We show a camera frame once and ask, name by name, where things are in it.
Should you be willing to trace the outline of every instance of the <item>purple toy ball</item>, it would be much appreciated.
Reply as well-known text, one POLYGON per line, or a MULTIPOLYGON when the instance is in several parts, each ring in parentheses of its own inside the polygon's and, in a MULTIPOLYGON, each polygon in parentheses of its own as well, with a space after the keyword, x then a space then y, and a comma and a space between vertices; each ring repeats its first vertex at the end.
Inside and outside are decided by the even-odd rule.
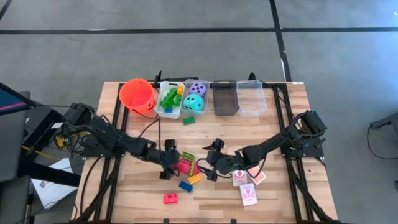
POLYGON ((188 92, 189 92, 189 94, 197 94, 197 95, 199 95, 200 97, 203 98, 203 97, 206 96, 207 89, 204 86, 204 84, 202 84, 202 83, 194 83, 189 88, 188 92))

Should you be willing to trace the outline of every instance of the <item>white plastic bin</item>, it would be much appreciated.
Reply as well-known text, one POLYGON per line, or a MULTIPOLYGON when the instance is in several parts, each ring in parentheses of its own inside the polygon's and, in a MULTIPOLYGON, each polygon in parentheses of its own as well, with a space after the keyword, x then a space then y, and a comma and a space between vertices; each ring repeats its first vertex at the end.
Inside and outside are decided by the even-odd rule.
POLYGON ((203 102, 205 103, 205 105, 203 106, 203 109, 201 111, 193 111, 193 110, 185 110, 184 107, 181 107, 181 110, 184 114, 187 115, 192 115, 192 116, 204 116, 206 114, 206 110, 207 110, 207 103, 209 100, 209 89, 210 89, 210 82, 209 81, 204 81, 204 80, 186 80, 185 81, 185 89, 184 89, 184 93, 182 95, 182 102, 181 104, 183 104, 185 97, 187 97, 189 95, 189 88, 196 84, 196 83, 202 83, 206 89, 206 95, 203 97, 203 102))
POLYGON ((182 101, 181 101, 180 106, 173 106, 173 110, 171 113, 165 113, 164 112, 165 108, 161 107, 161 105, 160 105, 160 101, 162 101, 164 94, 167 93, 168 91, 170 91, 171 89, 178 88, 178 87, 182 88, 182 91, 183 91, 182 94, 184 94, 184 91, 185 91, 184 83, 168 82, 168 81, 162 81, 160 83, 160 93, 159 93, 159 97, 157 98, 157 103, 155 106, 155 112, 159 116, 161 116, 163 118, 171 118, 171 119, 178 119, 180 117, 182 101))
POLYGON ((259 80, 238 81, 236 83, 239 114, 242 117, 260 116, 267 109, 264 89, 259 80))

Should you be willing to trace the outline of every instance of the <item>black floor stripe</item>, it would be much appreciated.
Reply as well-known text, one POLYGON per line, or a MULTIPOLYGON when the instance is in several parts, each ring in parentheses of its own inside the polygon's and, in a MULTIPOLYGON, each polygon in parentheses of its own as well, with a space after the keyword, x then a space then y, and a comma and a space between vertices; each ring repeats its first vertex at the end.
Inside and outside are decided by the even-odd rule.
POLYGON ((4 16, 4 14, 6 13, 8 7, 10 6, 12 0, 7 0, 6 3, 4 4, 4 6, 2 7, 1 11, 0 11, 0 20, 1 18, 4 16))
POLYGON ((269 0, 269 4, 271 6, 272 18, 273 18, 274 24, 275 24, 275 34, 276 34, 276 39, 278 41, 278 49, 279 49, 280 59, 283 61, 282 66, 284 69, 285 81, 291 82, 292 76, 290 75, 289 63, 287 62, 285 44, 284 44, 284 39, 283 39, 283 36, 281 33, 281 29, 280 29, 278 11, 276 9, 275 0, 269 0))
POLYGON ((398 32, 398 27, 281 28, 281 32, 398 32))
POLYGON ((214 27, 167 29, 104 29, 104 30, 0 30, 0 34, 189 34, 189 33, 258 33, 274 32, 264 27, 214 27))

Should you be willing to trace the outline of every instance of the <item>gray carpet floor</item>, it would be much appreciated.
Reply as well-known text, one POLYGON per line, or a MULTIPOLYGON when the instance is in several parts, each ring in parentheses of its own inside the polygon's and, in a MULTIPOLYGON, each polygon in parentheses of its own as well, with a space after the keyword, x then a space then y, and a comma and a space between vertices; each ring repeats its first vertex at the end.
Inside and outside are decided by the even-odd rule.
MULTIPOLYGON (((282 28, 398 27, 393 0, 276 0, 276 6, 282 28)), ((0 20, 0 31, 273 26, 269 1, 261 0, 13 0, 0 20)), ((396 223, 398 160, 374 157, 366 131, 398 111, 398 32, 282 36, 292 81, 305 82, 312 109, 329 127, 324 150, 340 220, 396 223)), ((97 106, 105 81, 153 79, 159 70, 163 77, 245 80, 254 72, 264 81, 285 80, 274 32, 3 34, 0 49, 0 81, 61 113, 72 102, 97 106)), ((369 140, 376 154, 398 156, 391 127, 371 131, 369 140)), ((73 202, 60 202, 36 223, 67 221, 73 202)), ((36 200, 34 210, 40 206, 36 200)))

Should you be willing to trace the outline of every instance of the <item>wooden tabletop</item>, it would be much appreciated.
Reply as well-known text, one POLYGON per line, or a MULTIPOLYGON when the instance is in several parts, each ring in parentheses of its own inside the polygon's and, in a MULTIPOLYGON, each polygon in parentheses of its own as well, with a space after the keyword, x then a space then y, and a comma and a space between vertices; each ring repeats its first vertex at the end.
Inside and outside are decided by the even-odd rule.
MULTIPOLYGON (((116 103, 118 82, 104 83, 98 114, 113 117, 116 103)), ((310 109, 307 93, 302 83, 287 83, 290 104, 294 114, 310 109)), ((208 110, 202 118, 195 118, 196 123, 184 126, 182 119, 161 119, 161 145, 165 139, 176 139, 177 149, 192 153, 196 158, 206 157, 208 146, 221 138, 225 141, 222 153, 233 154, 237 149, 250 144, 259 144, 280 132, 274 94, 271 89, 264 89, 267 110, 260 117, 243 118, 235 116, 215 116, 213 110, 213 94, 210 90, 208 110)), ((282 104, 285 124, 286 110, 282 104)), ((118 128, 121 125, 123 109, 120 109, 118 128)), ((152 120, 129 113, 126 133, 137 136, 152 120)), ((144 138, 158 142, 158 125, 151 126, 143 135, 144 138)), ((85 162, 81 175, 80 187, 76 197, 79 206, 81 190, 88 169, 95 159, 85 162)), ((98 192, 104 159, 101 159, 88 179, 83 200, 85 209, 98 192)), ((322 209, 332 218, 337 218, 328 178, 324 166, 313 158, 303 158, 308 188, 322 209)), ((171 223, 229 223, 235 218, 238 223, 295 223, 292 196, 289 187, 285 159, 280 149, 272 151, 268 156, 263 171, 267 179, 256 186, 258 204, 244 207, 239 187, 233 187, 231 179, 218 178, 217 182, 203 180, 193 185, 193 192, 184 192, 178 187, 181 180, 188 175, 172 177, 171 180, 160 180, 161 166, 150 162, 142 162, 132 156, 121 160, 118 186, 114 201, 112 222, 114 223, 162 223, 169 218, 171 223), (177 193, 178 203, 164 205, 164 194, 177 193)), ((303 197, 299 192, 302 216, 305 219, 303 197)), ((104 197, 101 218, 105 217, 108 205, 108 194, 104 197)))

